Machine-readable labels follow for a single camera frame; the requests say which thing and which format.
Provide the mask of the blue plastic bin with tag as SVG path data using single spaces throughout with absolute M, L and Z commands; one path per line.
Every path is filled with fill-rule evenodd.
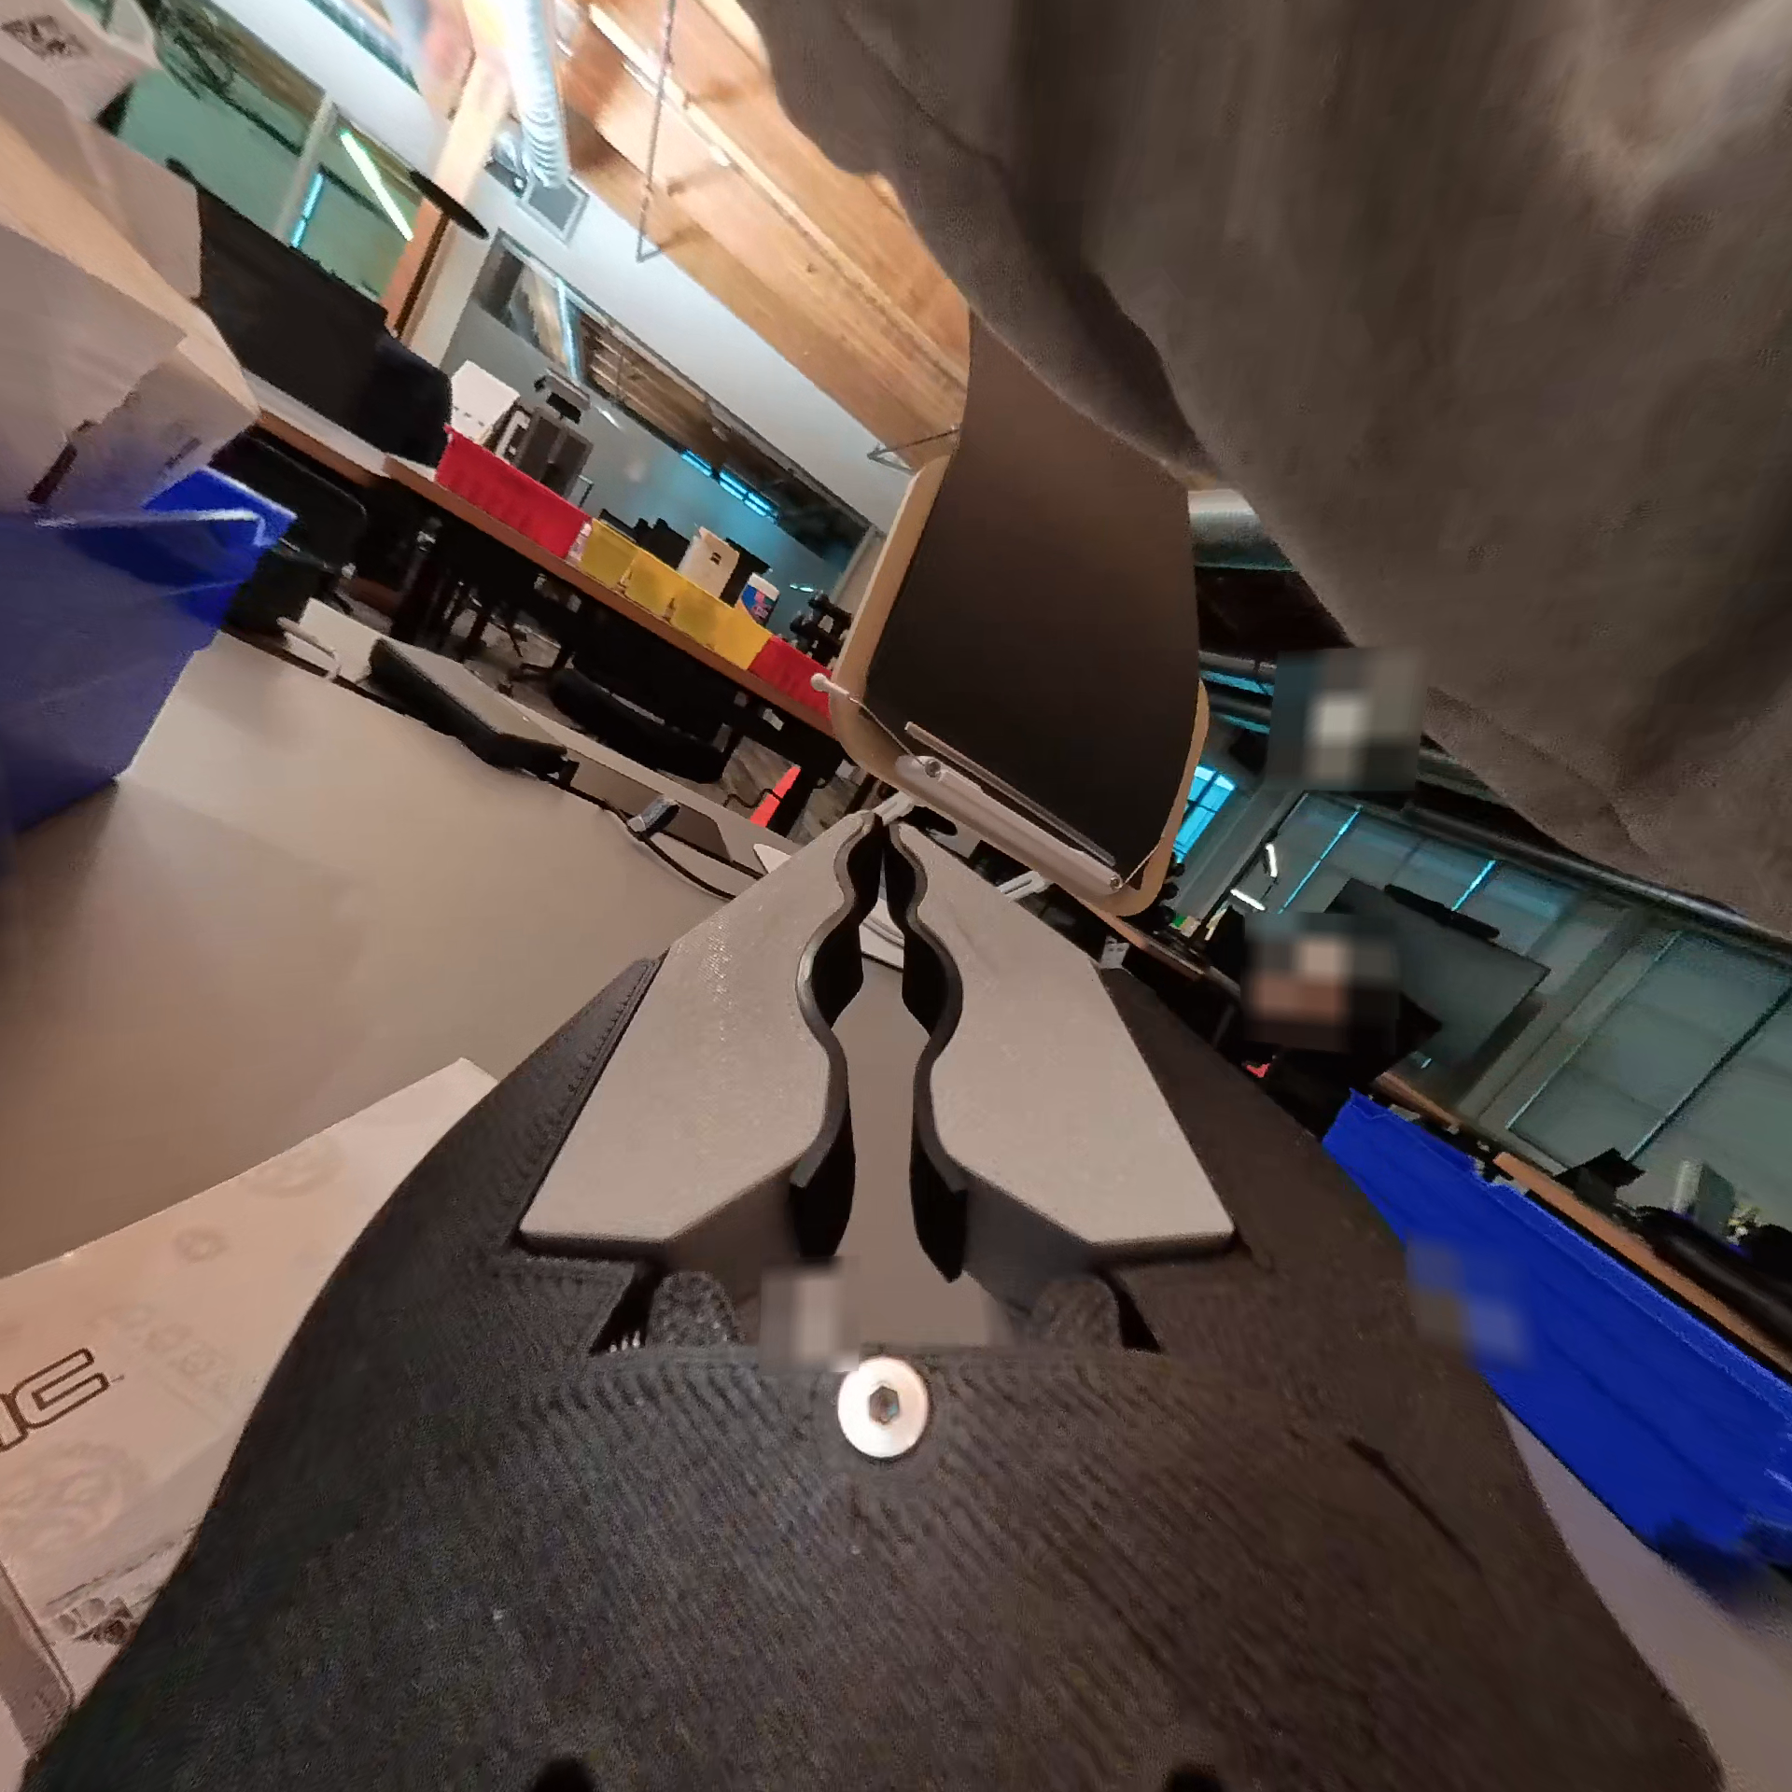
M 208 468 L 132 509 L 3 516 L 7 837 L 129 767 L 188 662 L 210 647 L 295 518 Z

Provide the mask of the lego instruction booklet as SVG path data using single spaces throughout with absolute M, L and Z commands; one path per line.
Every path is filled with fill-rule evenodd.
M 2 1285 L 2 1787 L 183 1557 L 301 1319 L 491 1090 L 434 1071 Z

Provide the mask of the dark grey power adapter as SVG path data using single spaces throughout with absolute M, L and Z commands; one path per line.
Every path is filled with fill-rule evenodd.
M 366 660 L 365 692 L 457 741 L 492 770 L 563 787 L 575 773 L 574 755 L 553 735 L 461 662 L 377 639 Z

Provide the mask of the person's right forearm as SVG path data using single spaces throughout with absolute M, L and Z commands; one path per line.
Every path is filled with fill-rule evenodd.
M 746 4 L 1084 415 L 1537 829 L 1787 932 L 1787 4 Z

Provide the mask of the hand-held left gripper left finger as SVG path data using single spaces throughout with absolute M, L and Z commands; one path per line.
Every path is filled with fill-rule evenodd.
M 523 1216 L 527 1245 L 731 1295 L 833 1258 L 858 1180 L 835 1023 L 881 869 L 881 819 L 846 818 L 671 943 Z

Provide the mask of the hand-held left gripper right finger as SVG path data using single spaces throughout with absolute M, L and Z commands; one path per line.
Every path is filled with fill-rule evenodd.
M 1237 1229 L 1092 959 L 908 825 L 889 829 L 903 999 L 925 1030 L 910 1210 L 1003 1303 L 1229 1251 Z

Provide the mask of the white paper lego bag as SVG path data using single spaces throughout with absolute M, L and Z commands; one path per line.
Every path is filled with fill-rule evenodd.
M 257 416 L 218 326 L 3 120 L 2 509 L 129 513 Z
M 160 69 L 137 3 L 2 3 L 2 60 L 89 122 Z

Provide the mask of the red plastic bin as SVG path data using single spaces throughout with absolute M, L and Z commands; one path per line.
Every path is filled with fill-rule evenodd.
M 830 714 L 830 679 L 796 645 L 778 635 L 767 635 L 757 647 L 748 664 L 748 675 L 780 692 L 782 701 L 815 711 L 824 719 Z
M 574 554 L 590 525 L 585 509 L 457 429 L 444 435 L 434 482 L 563 559 Z

